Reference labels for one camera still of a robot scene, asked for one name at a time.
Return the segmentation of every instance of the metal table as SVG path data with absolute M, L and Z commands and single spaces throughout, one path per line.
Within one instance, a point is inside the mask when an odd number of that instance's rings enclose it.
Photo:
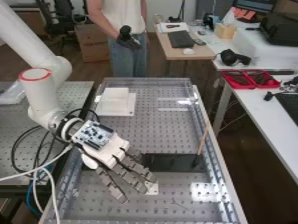
M 0 89 L 5 89 L 10 83 L 1 82 Z M 70 111 L 81 108 L 86 101 L 93 82 L 65 82 L 57 91 L 57 97 L 61 107 Z M 28 117 L 28 101 L 24 99 L 17 105 L 0 105 L 0 177 L 16 174 L 16 170 L 10 163 L 10 149 L 17 137 L 37 124 Z M 36 150 L 45 134 L 45 130 L 40 129 L 21 142 L 16 152 L 16 164 L 21 169 L 29 170 L 33 166 L 33 159 Z M 44 147 L 41 152 L 45 156 L 49 149 L 49 144 Z M 50 158 L 61 151 L 61 143 L 56 143 Z M 0 191 L 9 186 L 25 187 L 29 183 L 26 177 L 14 178 L 8 181 L 0 182 Z
M 133 117 L 101 117 L 101 123 L 129 140 L 130 153 L 197 153 L 207 116 L 189 79 L 107 78 L 97 96 L 106 87 L 129 87 L 129 91 L 137 93 Z M 211 130 L 202 158 L 202 172 L 155 173 L 157 195 L 139 195 L 117 180 L 129 199 L 122 205 L 109 195 L 95 173 L 81 169 L 80 153 L 73 150 L 57 183 L 61 223 L 246 224 Z M 52 201 L 40 223 L 56 223 Z

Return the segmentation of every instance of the jeans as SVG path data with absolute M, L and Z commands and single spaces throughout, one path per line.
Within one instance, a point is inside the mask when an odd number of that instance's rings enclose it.
M 142 45 L 139 50 L 127 49 L 114 39 L 107 38 L 109 57 L 115 77 L 146 76 L 146 33 L 135 34 L 133 37 Z

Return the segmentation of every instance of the black object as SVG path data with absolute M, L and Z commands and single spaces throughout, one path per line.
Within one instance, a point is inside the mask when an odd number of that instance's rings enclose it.
M 147 153 L 142 156 L 142 165 L 153 172 L 206 172 L 203 157 L 197 154 Z
M 44 0 L 36 0 L 36 4 L 45 19 L 45 33 L 52 38 L 58 35 L 62 36 L 57 43 L 60 47 L 60 55 L 62 55 L 62 49 L 66 44 L 72 44 L 78 47 L 77 37 L 74 34 L 74 21 L 83 21 L 85 16 L 73 15 L 73 5 L 70 0 L 54 0 L 54 12 L 49 11 L 48 3 Z M 53 23 L 53 13 L 56 13 L 54 19 L 58 20 L 57 24 Z
M 130 26 L 122 26 L 121 29 L 119 29 L 118 38 L 123 41 L 130 40 L 131 39 L 130 32 L 131 32 L 131 27 Z
M 183 21 L 183 11 L 185 11 L 185 0 L 182 0 L 178 17 L 177 18 L 174 18 L 173 16 L 169 17 L 169 21 L 171 23 L 179 23 Z
M 139 42 L 131 37 L 130 35 L 131 27 L 130 26 L 122 26 L 119 29 L 119 34 L 117 38 L 117 43 L 131 50 L 141 49 L 142 46 Z
M 99 123 L 99 116 L 97 115 L 97 113 L 95 113 L 93 110 L 90 110 L 89 108 L 85 108 L 85 107 L 78 108 L 78 109 L 70 111 L 70 112 L 66 114 L 65 117 L 69 117 L 72 114 L 74 114 L 74 113 L 78 112 L 78 111 L 85 111 L 85 112 L 91 113 L 91 114 L 93 114 L 91 119 L 95 117 L 95 121 Z
M 33 128 L 30 128 L 29 130 L 26 130 L 21 135 L 20 137 L 16 139 L 14 143 L 13 143 L 13 146 L 12 146 L 12 151 L 10 151 L 10 162 L 12 162 L 12 167 L 14 168 L 14 170 L 18 172 L 18 173 L 24 173 L 26 172 L 26 170 L 22 170 L 17 167 L 16 165 L 16 156 L 14 156 L 14 153 L 16 153 L 16 150 L 17 150 L 17 146 L 20 144 L 20 142 L 28 137 L 29 134 L 32 134 L 32 132 L 37 131 L 38 129 L 41 128 L 41 126 L 36 126 Z
M 256 30 L 259 30 L 259 28 L 251 28 L 251 27 L 248 27 L 244 30 L 256 31 Z
M 206 32 L 203 30 L 198 30 L 198 35 L 205 36 Z
M 22 200 L 17 198 L 9 198 L 5 201 L 4 206 L 1 207 L 1 212 L 0 212 L 1 224 L 12 224 L 12 220 L 17 214 L 21 203 L 22 203 Z
M 221 52 L 221 60 L 227 66 L 232 66 L 236 61 L 243 65 L 248 65 L 251 62 L 250 57 L 235 54 L 230 49 Z
M 298 14 L 268 13 L 260 22 L 260 28 L 268 43 L 298 46 Z
M 166 25 L 166 28 L 169 28 L 169 29 L 175 28 L 175 27 L 179 27 L 179 25 Z
M 36 3 L 16 3 L 13 5 L 9 4 L 9 7 L 13 8 L 21 8 L 21 9 L 28 9 L 28 8 L 38 8 Z
M 278 93 L 275 97 L 298 126 L 298 94 Z
M 87 15 L 87 5 L 86 5 L 86 0 L 82 0 L 82 9 L 85 14 Z
M 250 83 L 247 82 L 247 80 L 246 80 L 246 78 L 240 75 L 235 75 L 235 76 L 232 76 L 232 80 L 238 83 L 238 84 L 240 84 L 240 85 L 248 85 Z
M 198 46 L 205 46 L 206 45 L 206 43 L 201 40 L 201 39 L 195 39 L 195 40 L 193 40 L 194 41 L 194 43 L 198 45 Z
M 173 48 L 191 48 L 194 45 L 194 40 L 191 39 L 187 31 L 177 31 L 167 33 L 170 44 Z
M 236 18 L 238 21 L 243 22 L 243 23 L 259 23 L 260 21 L 255 18 L 255 15 L 252 16 L 251 19 L 246 19 L 246 18 Z
M 211 16 L 213 16 L 211 13 L 206 13 L 203 15 L 202 24 L 203 24 L 205 27 L 207 26 L 210 30 L 214 30 L 214 24 L 213 24 Z
M 268 13 L 272 11 L 276 0 L 235 0 L 234 6 L 255 12 Z
M 259 85 L 266 85 L 266 83 L 272 80 L 274 78 L 271 76 L 264 76 L 262 71 L 255 71 L 255 72 L 247 72 L 248 77 L 254 80 L 254 82 Z
M 271 92 L 267 92 L 266 96 L 263 97 L 264 101 L 270 101 L 274 97 L 274 94 Z
M 288 86 L 288 85 L 298 85 L 298 76 L 288 82 L 284 82 L 283 83 L 284 86 Z

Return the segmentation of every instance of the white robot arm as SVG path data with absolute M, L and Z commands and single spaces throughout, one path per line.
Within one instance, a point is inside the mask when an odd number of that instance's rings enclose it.
M 95 170 L 111 196 L 121 203 L 126 202 L 126 196 L 109 172 L 145 194 L 145 181 L 154 183 L 154 175 L 127 154 L 129 142 L 110 128 L 94 121 L 83 122 L 60 108 L 56 89 L 72 73 L 70 63 L 52 53 L 2 0 L 0 38 L 32 67 L 18 76 L 30 105 L 30 119 L 64 141 L 76 144 L 85 165 Z

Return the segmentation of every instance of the person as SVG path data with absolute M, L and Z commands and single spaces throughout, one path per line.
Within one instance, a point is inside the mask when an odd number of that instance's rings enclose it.
M 93 23 L 107 35 L 114 76 L 145 77 L 146 0 L 87 0 L 87 13 Z M 133 44 L 125 43 L 119 38 L 119 29 L 125 25 L 131 28 Z

